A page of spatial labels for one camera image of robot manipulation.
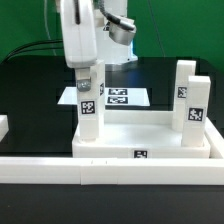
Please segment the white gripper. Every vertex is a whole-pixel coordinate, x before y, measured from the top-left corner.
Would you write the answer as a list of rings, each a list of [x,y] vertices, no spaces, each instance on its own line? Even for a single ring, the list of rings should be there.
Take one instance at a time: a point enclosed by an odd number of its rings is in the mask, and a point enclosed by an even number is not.
[[[75,70],[80,92],[91,90],[90,67],[97,59],[92,0],[61,0],[60,18],[66,63]]]

